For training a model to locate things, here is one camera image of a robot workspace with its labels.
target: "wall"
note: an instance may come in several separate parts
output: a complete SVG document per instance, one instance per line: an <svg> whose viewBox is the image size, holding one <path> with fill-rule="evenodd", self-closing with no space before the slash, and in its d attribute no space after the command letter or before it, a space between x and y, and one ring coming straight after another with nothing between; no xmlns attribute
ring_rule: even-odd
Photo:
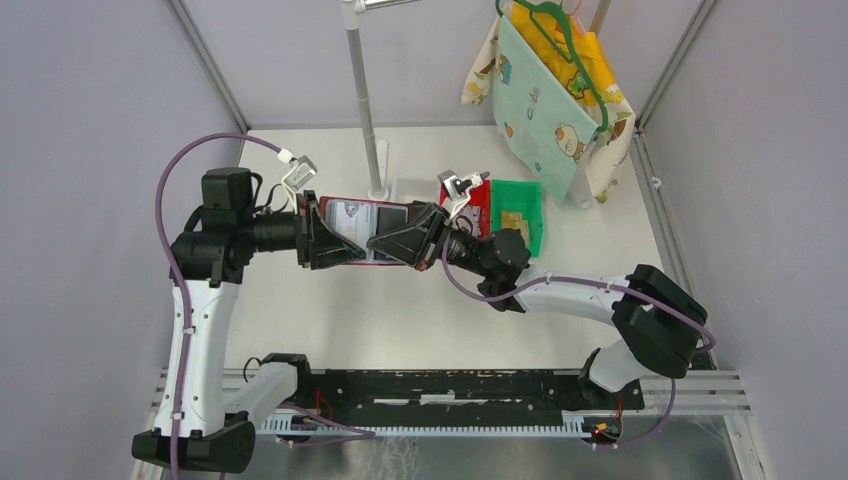
<svg viewBox="0 0 848 480"><path fill-rule="evenodd" d="M844 478L848 3L721 2L647 126L775 479Z"/></svg>
<svg viewBox="0 0 848 480"><path fill-rule="evenodd" d="M597 1L586 1L581 10L586 28ZM637 111L699 1L640 0L610 7L600 38ZM186 0L254 127L358 125L340 3ZM460 105L459 96L494 18L493 0L422 0L363 15L375 123L491 123L490 102Z"/></svg>
<svg viewBox="0 0 848 480"><path fill-rule="evenodd" d="M170 337L156 182L234 127L164 1L3 2L0 65L0 476L127 478ZM236 153L177 168L169 231Z"/></svg>

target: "purple cable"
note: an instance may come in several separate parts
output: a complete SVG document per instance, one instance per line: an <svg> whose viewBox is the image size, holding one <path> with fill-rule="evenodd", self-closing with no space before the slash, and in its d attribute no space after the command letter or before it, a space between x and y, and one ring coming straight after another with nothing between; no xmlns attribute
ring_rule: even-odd
<svg viewBox="0 0 848 480"><path fill-rule="evenodd" d="M165 223L162 219L162 197L165 193L165 183L168 181L168 176L171 175L171 171L174 170L174 167L177 165L177 163L179 163L179 161L182 160L182 158L188 152L190 152L198 145L202 145L208 141L217 140L219 138L235 138L238 140L246 140L268 147L277 153L280 152L279 147L270 142L266 142L261 138L256 138L241 133L213 133L212 135L207 135L205 137L198 138L197 140L183 147L182 150L180 150L179 152L177 152L176 155L174 155L174 158L172 158L170 163L168 163L168 166L165 167L165 171L162 172L162 177L159 178L159 185L156 187L156 200L154 206L154 215L156 217L156 231L159 233L159 241L162 243L162 249L165 250L165 256L168 257L168 264L171 266L171 271L174 272L174 281L180 288L180 295L182 296L183 300L182 317L184 330L191 327L191 297L188 293L188 284L186 284L185 277L183 277L183 273L180 271L180 266L177 263L177 259L174 257L174 253L171 251L171 244L168 241L168 236L165 235ZM183 383L185 382L185 371L186 365L188 363L188 349L190 338L191 337L188 334L183 333L183 341L182 345L180 346L180 363L177 367L177 379L176 384L174 385L174 416L180 413L180 408L182 407L181 401L183 398ZM180 420L178 418L174 418L171 423L170 443L171 477L174 480L180 480L180 465L177 449L177 440L179 439L180 431L179 427Z"/></svg>
<svg viewBox="0 0 848 480"><path fill-rule="evenodd" d="M539 277L539 278L530 280L527 283L519 285L519 286L515 287L515 289L510 290L509 292L504 293L502 295L498 295L496 297L484 297L482 295L478 295L478 294L472 292L471 290L465 288L464 286L462 286L462 284L460 284L459 281L456 278L454 278L453 274L450 273L450 269L448 268L448 246L449 246L449 243L450 243L450 234L448 234L447 238L445 239L445 243L442 246L442 267L445 269L445 275L447 275L448 280L450 280L450 282L453 284L453 286L455 286L460 292L464 293L465 295L467 295L467 296L469 296L469 297L471 297L475 300L480 300L481 302L486 302L486 303L500 302L502 300L506 300L507 298L513 297L513 296L523 292L524 290L527 290L530 287L533 287L535 285L539 285L540 283L548 283L547 277ZM694 328L695 330L698 331L698 333L700 333L701 335L706 337L709 340L709 343L705 344L704 346L702 346L700 348L695 349L696 352L706 352L706 351L712 350L713 347L715 347L715 343L716 343L715 337L713 336L712 333L710 333L709 330L704 328L702 325L699 325L697 322L695 322L691 318L687 317L686 315L683 315L682 313L678 312L677 310L675 310L671 306L669 306L669 305L667 305L667 304L665 304L665 303L663 303L663 302L661 302L661 301L659 301L659 300L657 300L657 299L655 299L655 298L653 298L649 295L645 295L644 293L642 293L638 290L634 290L630 287L624 287L624 286L615 285L615 284L610 284L608 286L606 283L600 282L598 280L589 280L589 279L586 279L586 278L576 278L576 277L566 277L566 276L561 276L561 275L551 276L550 281L551 282L572 283L572 284L576 284L576 285L586 285L586 286L589 286L589 287L596 287L596 288L609 288L611 290L615 290L615 291L618 291L618 292L625 293L627 295L634 296L634 297L638 298L639 300L642 300L643 302L654 305L656 308L659 308L660 310L664 311L665 313L668 313L669 315L680 320L681 322L685 323L686 325ZM668 419L671 416L671 409L674 408L674 398L676 396L677 396L677 383L672 378L671 379L671 399L669 399L669 401L668 401L668 407L666 408L665 413L663 414L662 417L660 417L660 419L656 423L656 425L654 425L650 430L643 433L642 435L639 435L638 437L635 437L635 438L631 438L630 440L626 440L626 441L621 442L621 443L616 443L615 446L613 446L613 445L599 445L599 446L601 446L602 448L613 448L614 449L614 448L619 448L619 447L623 447L623 446L627 446L627 445L632 445L634 443L641 442L643 440L647 440L647 439L653 437L654 435L659 433L660 430L662 430L662 427L666 424L666 422L668 422Z"/></svg>
<svg viewBox="0 0 848 480"><path fill-rule="evenodd" d="M301 413L303 415L306 415L307 417L309 417L313 420L317 420L317 421L319 421L319 422L321 422L324 425L327 425L329 427L335 427L335 428L338 428L339 430L344 430L346 432L358 434L358 435L353 436L353 437L339 437L339 438L332 438L330 440L321 440L321 441L318 441L318 442L291 443L290 445L292 447L296 447L296 448L320 447L320 446L323 446L323 445L332 445L334 443L352 442L354 440L367 440L367 439L370 439L370 438L374 438L377 435L376 433L374 433L370 430L362 430L362 429L359 429L359 428L349 427L347 425L342 425L341 423L334 422L334 421L330 420L329 418L325 418L325 417L322 417L321 415L318 415L317 413L312 413L312 412L310 412L309 410L307 410L303 407L298 407L297 405L295 405L293 403L281 403L280 408L288 408L288 409L294 410L298 413Z"/></svg>

